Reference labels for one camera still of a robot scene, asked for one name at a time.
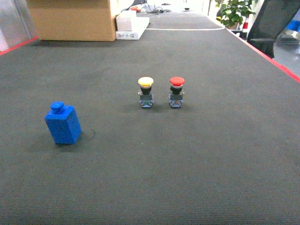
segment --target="floor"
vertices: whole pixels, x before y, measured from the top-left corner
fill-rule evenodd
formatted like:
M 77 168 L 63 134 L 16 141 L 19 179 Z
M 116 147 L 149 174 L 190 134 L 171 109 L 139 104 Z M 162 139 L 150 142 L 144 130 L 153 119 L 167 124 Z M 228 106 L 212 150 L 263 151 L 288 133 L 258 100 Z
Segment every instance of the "floor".
M 300 77 L 300 41 L 289 36 L 282 37 L 274 45 L 274 60 Z

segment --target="gray carpet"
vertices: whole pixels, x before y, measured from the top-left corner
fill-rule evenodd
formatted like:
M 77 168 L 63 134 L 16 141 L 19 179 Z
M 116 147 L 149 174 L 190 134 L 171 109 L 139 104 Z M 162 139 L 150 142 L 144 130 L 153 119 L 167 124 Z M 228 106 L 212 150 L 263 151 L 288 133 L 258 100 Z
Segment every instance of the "gray carpet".
M 149 15 L 148 28 L 218 27 L 188 13 Z M 152 109 L 139 107 L 142 76 Z M 181 109 L 168 105 L 173 76 L 186 80 Z M 299 92 L 227 30 L 4 54 L 0 224 L 299 224 Z M 76 144 L 54 144 L 53 101 L 75 106 Z

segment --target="blue block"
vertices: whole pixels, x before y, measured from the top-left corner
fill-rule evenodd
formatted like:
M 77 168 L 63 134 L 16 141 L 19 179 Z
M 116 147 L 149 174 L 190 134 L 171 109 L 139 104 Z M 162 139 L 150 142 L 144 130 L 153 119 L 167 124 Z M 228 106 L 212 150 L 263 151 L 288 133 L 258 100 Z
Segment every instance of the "blue block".
M 297 31 L 298 28 L 300 27 L 300 21 L 297 20 L 292 20 L 290 23 L 287 25 L 287 29 Z
M 53 102 L 45 116 L 46 124 L 56 144 L 74 144 L 81 128 L 75 108 L 63 102 Z

